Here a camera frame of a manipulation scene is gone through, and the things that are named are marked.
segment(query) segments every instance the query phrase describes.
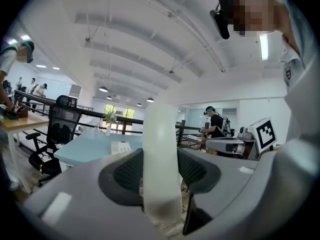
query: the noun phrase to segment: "vase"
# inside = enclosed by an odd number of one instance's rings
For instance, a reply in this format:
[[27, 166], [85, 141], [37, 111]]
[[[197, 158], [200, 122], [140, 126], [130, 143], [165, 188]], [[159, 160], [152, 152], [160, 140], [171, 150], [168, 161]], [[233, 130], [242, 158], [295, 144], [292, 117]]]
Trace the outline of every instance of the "vase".
[[105, 130], [105, 135], [110, 136], [110, 134], [111, 134], [111, 127], [108, 126]]

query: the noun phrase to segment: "railing post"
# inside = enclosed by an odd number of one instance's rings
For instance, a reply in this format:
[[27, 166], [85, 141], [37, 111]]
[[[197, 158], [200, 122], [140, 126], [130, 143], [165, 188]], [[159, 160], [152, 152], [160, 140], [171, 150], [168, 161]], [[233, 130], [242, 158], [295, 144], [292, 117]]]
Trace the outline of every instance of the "railing post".
[[123, 122], [122, 124], [122, 135], [125, 135], [126, 134], [126, 128], [127, 128], [127, 122]]
[[[186, 120], [182, 120], [182, 121], [181, 121], [181, 126], [185, 126], [185, 124], [186, 124]], [[184, 134], [184, 129], [183, 129], [183, 128], [180, 128], [180, 130], [179, 130], [179, 135], [178, 135], [178, 141], [177, 141], [177, 143], [176, 143], [176, 146], [177, 146], [177, 147], [179, 147], [180, 144], [181, 144], [182, 136], [183, 136], [182, 134]]]

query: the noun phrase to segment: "black mesh chair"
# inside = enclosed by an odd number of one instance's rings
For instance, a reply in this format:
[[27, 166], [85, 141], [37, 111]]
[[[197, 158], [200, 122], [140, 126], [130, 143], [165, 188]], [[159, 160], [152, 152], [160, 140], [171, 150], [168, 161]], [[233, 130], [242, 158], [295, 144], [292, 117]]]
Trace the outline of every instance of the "black mesh chair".
[[[50, 106], [49, 125], [47, 131], [47, 145], [39, 148], [37, 137], [40, 133], [32, 133], [26, 136], [27, 140], [33, 140], [36, 151], [29, 157], [29, 163], [42, 174], [48, 174], [38, 181], [39, 187], [42, 182], [51, 180], [61, 173], [59, 160], [54, 157], [57, 151], [56, 144], [67, 144], [74, 138], [76, 126], [80, 120], [81, 112], [77, 109], [77, 99], [61, 95], [55, 104]], [[43, 162], [39, 156], [49, 156], [49, 161]]]

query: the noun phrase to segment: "wooden floor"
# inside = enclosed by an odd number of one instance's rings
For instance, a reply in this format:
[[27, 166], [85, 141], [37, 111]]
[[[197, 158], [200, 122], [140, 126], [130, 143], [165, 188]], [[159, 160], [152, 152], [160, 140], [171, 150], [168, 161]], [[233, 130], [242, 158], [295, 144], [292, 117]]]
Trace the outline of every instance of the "wooden floor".
[[[33, 193], [39, 190], [38, 188], [38, 180], [44, 176], [41, 176], [39, 171], [33, 168], [33, 166], [29, 163], [28, 157], [31, 152], [23, 146], [17, 146], [16, 150], [18, 152], [18, 164], [22, 169], [23, 174], [32, 190]], [[2, 146], [2, 155], [5, 166], [9, 173], [9, 176], [13, 179], [18, 179], [18, 174], [15, 169], [14, 162], [10, 155], [10, 150], [8, 145]], [[28, 198], [29, 194], [26, 192], [22, 184], [20, 184], [20, 188], [13, 192], [15, 196], [15, 201], [23, 204], [24, 201]], [[143, 188], [140, 190], [140, 194], [143, 196]], [[187, 191], [187, 187], [185, 184], [181, 186], [181, 197], [182, 197], [182, 215], [181, 219], [175, 223], [154, 223], [154, 226], [159, 229], [164, 236], [168, 239], [178, 240], [183, 237], [182, 231], [184, 228], [184, 223], [187, 216], [188, 203], [189, 203], [189, 192]]]

